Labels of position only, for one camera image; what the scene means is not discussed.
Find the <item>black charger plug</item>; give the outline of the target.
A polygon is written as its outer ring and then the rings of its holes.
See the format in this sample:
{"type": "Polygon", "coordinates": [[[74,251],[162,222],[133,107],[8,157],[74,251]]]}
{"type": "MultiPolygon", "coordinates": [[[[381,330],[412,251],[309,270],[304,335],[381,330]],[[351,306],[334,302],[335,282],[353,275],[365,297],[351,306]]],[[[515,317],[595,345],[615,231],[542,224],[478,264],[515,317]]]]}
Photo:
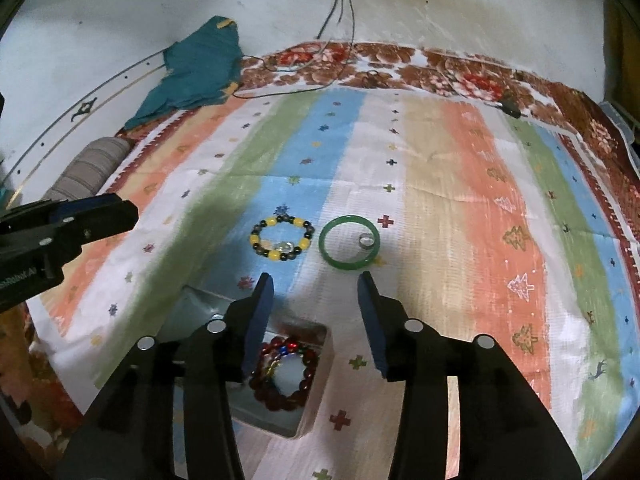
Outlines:
{"type": "Polygon", "coordinates": [[[513,96],[509,96],[506,94],[503,96],[500,101],[500,110],[503,111],[504,114],[509,115],[515,119],[522,117],[521,107],[518,105],[518,101],[514,99],[513,96]]]}

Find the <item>brown floral bedsheet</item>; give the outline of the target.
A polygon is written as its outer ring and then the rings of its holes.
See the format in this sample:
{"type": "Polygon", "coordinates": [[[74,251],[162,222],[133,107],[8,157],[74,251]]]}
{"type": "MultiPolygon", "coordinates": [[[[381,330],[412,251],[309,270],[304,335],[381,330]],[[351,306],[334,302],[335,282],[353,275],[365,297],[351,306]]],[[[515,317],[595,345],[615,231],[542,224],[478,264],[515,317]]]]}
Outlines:
{"type": "MultiPolygon", "coordinates": [[[[276,73],[269,63],[247,60],[242,77],[253,92],[250,100],[322,92],[334,89],[420,92],[444,100],[483,104],[503,115],[500,99],[508,94],[518,101],[522,117],[546,128],[568,130],[596,122],[606,132],[606,140],[594,136],[588,145],[601,156],[599,174],[608,181],[618,206],[639,237],[639,179],[628,159],[625,142],[605,112],[582,92],[545,81],[535,75],[511,70],[481,58],[458,58],[436,50],[418,50],[392,44],[334,44],[326,48],[326,60],[309,61],[311,44],[300,44],[279,54],[282,62],[304,64],[299,73],[276,73]]],[[[176,117],[190,112],[173,112],[143,126],[122,132],[132,143],[132,151],[108,177],[136,162],[150,144],[152,134],[168,126],[176,117]]],[[[29,307],[1,320],[8,340],[1,346],[5,356],[16,356],[20,370],[11,379],[21,389],[20,401],[32,409],[32,418],[20,429],[21,441],[38,462],[53,466],[62,456],[70,435],[80,421],[80,411],[63,386],[43,348],[29,307]]]]}

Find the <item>striped colourful bed cloth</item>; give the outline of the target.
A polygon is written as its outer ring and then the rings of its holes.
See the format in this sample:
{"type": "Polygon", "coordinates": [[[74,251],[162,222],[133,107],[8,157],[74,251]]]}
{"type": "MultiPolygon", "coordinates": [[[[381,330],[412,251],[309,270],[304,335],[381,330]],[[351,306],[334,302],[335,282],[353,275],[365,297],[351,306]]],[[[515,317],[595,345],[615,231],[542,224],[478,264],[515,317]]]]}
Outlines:
{"type": "Polygon", "coordinates": [[[251,479],[382,479],[401,385],[375,369],[354,272],[322,260],[322,226],[370,220],[378,289],[442,334],[494,336],[593,472],[639,406],[639,237],[588,145],[420,92],[334,89],[230,101],[156,130],[114,187],[136,228],[87,246],[29,305],[78,408],[184,286],[220,304],[272,276],[276,307],[326,326],[316,420],[283,439],[239,426],[251,479]]]}

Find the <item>grey striped pillow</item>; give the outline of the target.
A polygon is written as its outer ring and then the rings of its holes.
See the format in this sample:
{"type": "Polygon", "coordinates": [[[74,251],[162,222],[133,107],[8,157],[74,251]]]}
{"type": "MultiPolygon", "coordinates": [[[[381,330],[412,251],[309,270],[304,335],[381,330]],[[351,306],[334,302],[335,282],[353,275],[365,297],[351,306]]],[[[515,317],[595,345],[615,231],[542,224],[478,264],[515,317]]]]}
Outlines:
{"type": "Polygon", "coordinates": [[[65,168],[42,199],[82,200],[95,196],[131,150],[129,140],[116,136],[92,141],[65,168]]]}

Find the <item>green jade bangle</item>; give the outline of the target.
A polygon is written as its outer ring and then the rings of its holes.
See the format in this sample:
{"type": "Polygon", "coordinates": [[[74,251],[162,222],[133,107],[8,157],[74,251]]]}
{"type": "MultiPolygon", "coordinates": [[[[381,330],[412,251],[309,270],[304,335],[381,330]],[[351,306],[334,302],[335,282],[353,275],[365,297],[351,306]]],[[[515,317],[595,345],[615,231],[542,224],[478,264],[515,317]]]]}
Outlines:
{"type": "Polygon", "coordinates": [[[370,220],[344,214],[322,226],[318,248],[322,260],[332,268],[355,271],[370,266],[378,258],[381,234],[370,220]]]}

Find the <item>teal cloth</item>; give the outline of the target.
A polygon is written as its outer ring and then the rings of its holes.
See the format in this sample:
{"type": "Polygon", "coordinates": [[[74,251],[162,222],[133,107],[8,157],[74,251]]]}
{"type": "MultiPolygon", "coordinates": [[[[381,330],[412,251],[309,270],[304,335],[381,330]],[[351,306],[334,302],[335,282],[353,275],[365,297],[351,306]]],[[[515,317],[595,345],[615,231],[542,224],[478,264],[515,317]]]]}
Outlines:
{"type": "Polygon", "coordinates": [[[242,57],[235,21],[219,15],[210,18],[163,52],[166,75],[124,128],[137,128],[172,110],[224,102],[232,84],[240,82],[242,57]]]}

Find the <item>white jewelry box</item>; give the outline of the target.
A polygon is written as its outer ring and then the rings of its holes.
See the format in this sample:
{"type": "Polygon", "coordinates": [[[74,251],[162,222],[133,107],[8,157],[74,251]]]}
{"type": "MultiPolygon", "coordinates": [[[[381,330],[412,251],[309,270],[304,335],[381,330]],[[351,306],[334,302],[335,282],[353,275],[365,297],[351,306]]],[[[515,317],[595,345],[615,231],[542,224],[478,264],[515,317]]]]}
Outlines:
{"type": "Polygon", "coordinates": [[[285,307],[270,314],[264,353],[242,384],[227,385],[236,422],[294,439],[314,423],[333,360],[330,330],[285,307]]]}

